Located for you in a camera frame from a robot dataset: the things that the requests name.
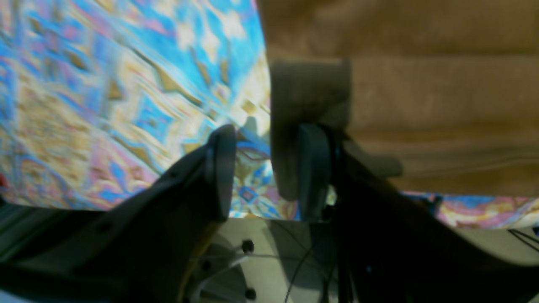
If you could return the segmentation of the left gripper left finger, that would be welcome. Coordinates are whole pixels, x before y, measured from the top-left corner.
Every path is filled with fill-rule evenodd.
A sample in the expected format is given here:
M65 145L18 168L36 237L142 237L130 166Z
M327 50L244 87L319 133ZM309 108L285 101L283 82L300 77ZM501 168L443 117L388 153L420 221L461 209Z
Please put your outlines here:
M202 238L225 222L232 125L108 211L1 204L1 301L173 303Z

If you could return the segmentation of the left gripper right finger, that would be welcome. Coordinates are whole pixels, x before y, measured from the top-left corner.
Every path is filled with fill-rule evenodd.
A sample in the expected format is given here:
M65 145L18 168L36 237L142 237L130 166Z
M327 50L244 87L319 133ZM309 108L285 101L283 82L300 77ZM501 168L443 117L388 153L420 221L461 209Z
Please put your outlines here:
M339 301L528 303L538 266L494 257L372 174L327 128L298 129L298 204L329 222L337 245Z

